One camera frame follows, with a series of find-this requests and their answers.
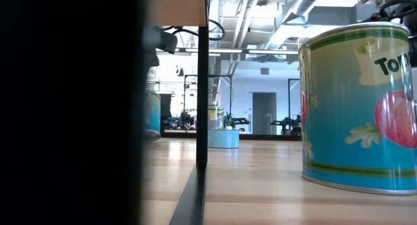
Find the ceiling light strip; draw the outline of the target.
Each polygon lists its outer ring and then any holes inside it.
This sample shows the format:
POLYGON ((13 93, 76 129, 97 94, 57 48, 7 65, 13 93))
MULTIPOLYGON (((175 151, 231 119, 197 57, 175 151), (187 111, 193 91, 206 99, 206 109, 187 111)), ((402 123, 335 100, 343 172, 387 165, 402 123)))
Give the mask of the ceiling light strip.
MULTIPOLYGON (((197 53, 197 48, 177 48, 173 53, 197 53)), ((270 54, 270 55, 296 55, 297 50, 249 50, 249 49, 225 49, 209 48, 209 53, 247 53, 247 54, 270 54)))

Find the wooden shelf black legs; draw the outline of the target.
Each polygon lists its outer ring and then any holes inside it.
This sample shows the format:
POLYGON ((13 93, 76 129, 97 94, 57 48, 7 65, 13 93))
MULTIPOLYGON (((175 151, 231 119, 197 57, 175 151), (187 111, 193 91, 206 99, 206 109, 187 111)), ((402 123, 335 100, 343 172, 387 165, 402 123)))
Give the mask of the wooden shelf black legs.
POLYGON ((148 143, 146 191, 143 193, 144 225, 203 225, 208 159, 209 11, 210 0, 198 0, 199 16, 197 133, 196 141, 181 140, 194 147, 191 160, 172 160, 167 151, 173 140, 148 143))

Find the potted plant white pot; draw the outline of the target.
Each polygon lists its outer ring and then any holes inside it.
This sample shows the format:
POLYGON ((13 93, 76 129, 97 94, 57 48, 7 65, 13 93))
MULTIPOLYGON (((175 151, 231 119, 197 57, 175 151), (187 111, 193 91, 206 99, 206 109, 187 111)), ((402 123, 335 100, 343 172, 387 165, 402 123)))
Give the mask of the potted plant white pot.
POLYGON ((233 130, 235 125, 233 123, 233 117, 230 113, 226 113, 223 117, 224 129, 233 130))

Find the tomato can teal label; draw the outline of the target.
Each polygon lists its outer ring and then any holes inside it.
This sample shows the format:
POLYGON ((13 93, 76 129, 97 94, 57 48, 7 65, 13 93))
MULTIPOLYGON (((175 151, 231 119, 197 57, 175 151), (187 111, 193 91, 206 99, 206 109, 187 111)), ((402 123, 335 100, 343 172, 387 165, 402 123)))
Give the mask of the tomato can teal label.
POLYGON ((328 187, 417 195, 409 30, 357 23, 300 47, 302 177, 328 187))

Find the silver vertical duct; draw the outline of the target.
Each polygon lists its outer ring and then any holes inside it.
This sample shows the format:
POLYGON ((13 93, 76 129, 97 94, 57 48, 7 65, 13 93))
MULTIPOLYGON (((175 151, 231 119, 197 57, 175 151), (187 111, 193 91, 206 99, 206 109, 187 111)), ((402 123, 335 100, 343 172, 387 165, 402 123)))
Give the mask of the silver vertical duct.
MULTIPOLYGON (((220 23, 222 15, 222 0, 210 0, 209 6, 209 48, 219 48, 220 42, 225 36, 225 30, 220 23)), ((220 75, 220 56, 215 53, 209 53, 208 57, 208 105, 218 105, 218 89, 220 78, 214 75, 220 75)))

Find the black aluminium table frame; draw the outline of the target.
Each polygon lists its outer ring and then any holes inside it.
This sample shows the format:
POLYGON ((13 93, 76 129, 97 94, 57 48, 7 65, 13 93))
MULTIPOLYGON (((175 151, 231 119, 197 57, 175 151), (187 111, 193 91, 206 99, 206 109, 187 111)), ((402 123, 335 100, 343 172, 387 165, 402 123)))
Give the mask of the black aluminium table frame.
MULTIPOLYGON (((162 138, 186 138, 196 139, 196 132, 186 132, 184 130, 168 130, 161 133, 162 138)), ((241 140, 259 140, 259 141, 301 141, 302 137, 297 135, 266 135, 266 134, 240 134, 241 140)))

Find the black blurred upright post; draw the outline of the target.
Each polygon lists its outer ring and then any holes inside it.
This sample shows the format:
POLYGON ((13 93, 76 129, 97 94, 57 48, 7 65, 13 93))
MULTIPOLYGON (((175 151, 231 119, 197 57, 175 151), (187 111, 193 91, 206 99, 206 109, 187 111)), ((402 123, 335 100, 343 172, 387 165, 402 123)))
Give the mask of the black blurred upright post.
POLYGON ((138 225, 144 0, 0 0, 0 225, 138 225))

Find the grey door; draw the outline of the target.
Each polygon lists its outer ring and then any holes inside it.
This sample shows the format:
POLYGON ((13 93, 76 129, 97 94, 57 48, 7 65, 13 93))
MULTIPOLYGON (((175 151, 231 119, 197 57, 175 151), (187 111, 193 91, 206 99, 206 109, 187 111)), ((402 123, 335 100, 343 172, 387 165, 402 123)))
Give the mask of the grey door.
POLYGON ((276 135, 277 119, 276 93, 252 93, 252 133, 258 135, 276 135))

